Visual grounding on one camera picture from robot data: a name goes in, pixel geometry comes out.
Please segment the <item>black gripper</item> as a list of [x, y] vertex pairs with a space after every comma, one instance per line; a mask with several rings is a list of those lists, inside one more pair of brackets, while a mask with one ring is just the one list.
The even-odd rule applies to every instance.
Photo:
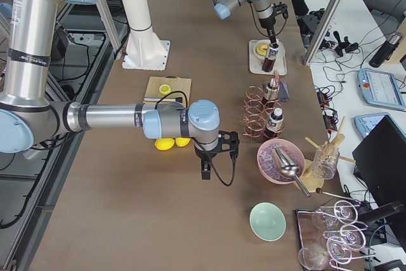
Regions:
[[266, 29], [270, 44], [277, 45], [277, 38], [274, 31], [275, 16], [274, 15], [258, 15], [259, 22], [262, 28]]
[[221, 143], [219, 138], [214, 141], [215, 146], [211, 150], [207, 150], [207, 144], [199, 142], [196, 138], [192, 138], [195, 146], [195, 153], [200, 158], [201, 177], [203, 180], [211, 179], [211, 168], [213, 166], [212, 158], [220, 153]]

